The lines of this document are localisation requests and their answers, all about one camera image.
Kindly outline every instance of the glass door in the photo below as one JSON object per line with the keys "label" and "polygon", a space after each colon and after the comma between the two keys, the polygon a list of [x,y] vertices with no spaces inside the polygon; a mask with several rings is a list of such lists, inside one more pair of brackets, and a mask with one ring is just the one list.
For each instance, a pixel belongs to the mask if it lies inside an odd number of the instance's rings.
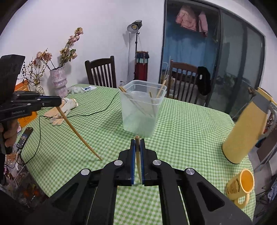
{"label": "glass door", "polygon": [[208,107],[225,112],[237,78],[242,70],[244,29],[240,21],[222,13],[221,31],[221,54],[218,58],[218,72]]}
{"label": "glass door", "polygon": [[234,15],[221,12],[218,68],[208,107],[238,117],[250,101],[249,87],[260,84],[264,37]]}
{"label": "glass door", "polygon": [[243,106],[251,99],[248,88],[257,89],[260,84],[260,78],[263,68],[263,38],[260,34],[247,27],[247,50],[245,66],[242,77],[237,80],[234,94],[227,106],[231,117],[240,115]]}

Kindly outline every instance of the plastic container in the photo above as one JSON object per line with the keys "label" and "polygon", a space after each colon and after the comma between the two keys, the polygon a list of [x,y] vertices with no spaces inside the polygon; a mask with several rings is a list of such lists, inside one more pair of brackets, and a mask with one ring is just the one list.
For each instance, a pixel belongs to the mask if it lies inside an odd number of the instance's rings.
{"label": "plastic container", "polygon": [[123,128],[142,137],[151,137],[167,87],[147,81],[133,80],[120,91]]}

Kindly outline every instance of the green checkered tablecloth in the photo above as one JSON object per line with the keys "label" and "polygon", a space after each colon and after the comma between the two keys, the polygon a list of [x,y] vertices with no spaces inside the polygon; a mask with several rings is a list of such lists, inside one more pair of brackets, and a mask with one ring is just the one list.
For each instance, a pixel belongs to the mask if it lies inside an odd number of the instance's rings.
{"label": "green checkered tablecloth", "polygon": [[[117,92],[118,89],[97,87],[87,93],[69,94],[68,98],[75,98],[79,106],[68,116],[101,111],[109,105]],[[43,115],[47,110],[39,111],[38,115]],[[41,117],[40,146],[27,167],[48,196],[54,194],[81,169],[98,170],[116,160],[119,152],[128,149],[130,140],[135,137],[135,134],[123,129],[119,94],[106,111],[69,120],[104,160],[100,161],[93,155],[66,122],[52,127],[48,119]],[[28,126],[33,127],[34,131],[22,151],[24,161],[30,159],[37,149],[39,119]],[[156,151],[158,158],[173,168],[196,169],[225,193],[225,185],[234,175],[244,168],[253,172],[248,157],[234,165],[222,153],[221,145],[233,126],[230,116],[223,112],[164,98],[154,134],[145,139],[145,145]],[[253,219],[254,209],[255,192],[252,191],[250,201],[243,211]],[[158,187],[140,185],[137,171],[132,187],[118,187],[114,224],[162,224]]]}

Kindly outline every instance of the small white vase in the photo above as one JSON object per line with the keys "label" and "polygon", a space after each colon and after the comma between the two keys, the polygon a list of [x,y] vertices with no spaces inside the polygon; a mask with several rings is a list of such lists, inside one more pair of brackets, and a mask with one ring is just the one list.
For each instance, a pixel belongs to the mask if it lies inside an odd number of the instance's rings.
{"label": "small white vase", "polygon": [[65,68],[61,67],[58,69],[50,70],[50,77],[56,94],[61,98],[66,97],[68,95],[68,92],[65,86],[67,84]]}
{"label": "small white vase", "polygon": [[37,85],[35,85],[35,91],[37,91],[37,92],[40,93],[40,94],[45,95],[44,89],[43,89],[43,87],[40,85],[40,83],[37,84]]}

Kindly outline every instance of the human hand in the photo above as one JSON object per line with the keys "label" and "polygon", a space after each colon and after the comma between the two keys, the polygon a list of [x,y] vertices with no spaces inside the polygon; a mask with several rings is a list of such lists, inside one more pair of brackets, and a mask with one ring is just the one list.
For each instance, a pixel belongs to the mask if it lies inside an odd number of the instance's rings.
{"label": "human hand", "polygon": [[[6,147],[13,146],[13,144],[15,143],[18,127],[19,125],[18,125],[17,119],[8,121],[8,130],[4,133],[4,138],[6,139],[5,141]],[[0,123],[0,133],[2,133],[3,131],[4,131],[3,125]]]}

